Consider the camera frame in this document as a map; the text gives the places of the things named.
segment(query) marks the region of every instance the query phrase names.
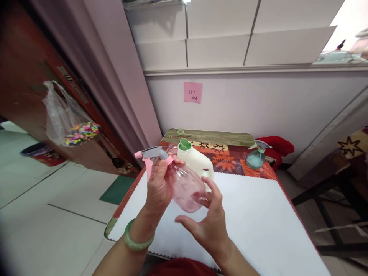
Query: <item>pink bottle cap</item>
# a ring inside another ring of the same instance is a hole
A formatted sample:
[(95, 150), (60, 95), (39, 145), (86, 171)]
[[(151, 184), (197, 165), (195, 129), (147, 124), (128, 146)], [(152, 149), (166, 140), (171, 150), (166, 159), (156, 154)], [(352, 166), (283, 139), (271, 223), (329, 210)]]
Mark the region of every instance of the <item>pink bottle cap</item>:
[(142, 154), (142, 152), (141, 152), (141, 151), (138, 151), (138, 152), (136, 152), (136, 153), (134, 154), (134, 157), (135, 157), (136, 159), (138, 159), (138, 158), (142, 158), (142, 157), (143, 157), (143, 154)]

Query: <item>green cap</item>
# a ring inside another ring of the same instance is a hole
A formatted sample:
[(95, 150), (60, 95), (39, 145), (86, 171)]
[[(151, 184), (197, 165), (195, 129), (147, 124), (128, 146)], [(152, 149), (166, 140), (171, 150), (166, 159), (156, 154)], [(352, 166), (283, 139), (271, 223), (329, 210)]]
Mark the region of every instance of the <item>green cap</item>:
[(177, 133), (178, 133), (179, 135), (183, 135), (183, 134), (184, 134), (184, 129), (182, 129), (182, 128), (178, 128), (178, 129), (177, 129)]
[(185, 138), (180, 139), (180, 143), (178, 144), (178, 148), (181, 150), (190, 150), (192, 148), (192, 143), (190, 143)]

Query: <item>white plastic jug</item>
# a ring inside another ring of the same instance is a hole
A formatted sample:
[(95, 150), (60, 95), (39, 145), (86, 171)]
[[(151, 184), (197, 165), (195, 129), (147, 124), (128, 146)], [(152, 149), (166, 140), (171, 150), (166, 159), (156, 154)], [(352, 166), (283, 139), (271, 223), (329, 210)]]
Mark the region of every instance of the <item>white plastic jug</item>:
[[(180, 139), (180, 143), (177, 147), (177, 156), (187, 163), (196, 174), (214, 179), (214, 167), (212, 161), (204, 154), (193, 148), (192, 144), (185, 138)], [(210, 192), (211, 189), (206, 185), (206, 191)]]

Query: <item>pink sticky note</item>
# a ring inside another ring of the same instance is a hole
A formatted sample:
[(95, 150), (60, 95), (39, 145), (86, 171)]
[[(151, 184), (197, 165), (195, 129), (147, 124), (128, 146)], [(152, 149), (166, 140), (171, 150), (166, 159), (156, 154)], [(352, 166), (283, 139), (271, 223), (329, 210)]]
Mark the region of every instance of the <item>pink sticky note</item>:
[(184, 82), (184, 101), (196, 102), (202, 101), (203, 84), (199, 82)]

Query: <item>white tile floor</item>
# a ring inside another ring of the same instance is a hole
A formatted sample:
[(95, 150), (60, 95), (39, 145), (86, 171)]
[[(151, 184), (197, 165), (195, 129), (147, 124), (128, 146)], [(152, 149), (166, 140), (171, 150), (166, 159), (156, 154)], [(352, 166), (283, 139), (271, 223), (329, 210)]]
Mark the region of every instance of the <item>white tile floor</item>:
[[(99, 197), (117, 176), (72, 162), (50, 175), (18, 156), (34, 143), (28, 135), (0, 131), (0, 245), (16, 275), (91, 276), (113, 245), (103, 233), (116, 205)], [(287, 172), (278, 176), (290, 197), (303, 191)], [(316, 208), (307, 202), (297, 210), (314, 243), (331, 244), (329, 234), (312, 233), (325, 227)], [(353, 216), (340, 213), (348, 219)], [(332, 276), (368, 275), (338, 258), (322, 258)]]
[[(287, 171), (278, 171), (277, 176), (282, 182), (290, 198), (294, 198), (304, 191), (302, 187), (299, 187), (295, 184), (295, 179)], [(335, 204), (325, 204), (325, 206), (335, 225), (347, 225), (350, 224), (352, 220), (358, 219), (356, 213), (349, 209), (336, 206)], [(304, 204), (298, 205), (296, 209), (315, 245), (334, 244), (329, 233), (313, 233), (317, 229), (327, 227), (320, 212), (318, 211), (317, 205), (313, 200), (309, 200)], [(364, 238), (357, 240), (357, 238), (359, 238), (357, 232), (352, 228), (346, 229), (342, 233), (339, 232), (339, 234), (346, 243), (366, 242)], [(336, 257), (323, 256), (322, 259), (330, 271), (331, 276), (368, 276), (368, 273)], [(368, 258), (356, 260), (365, 264), (366, 266), (368, 265)]]

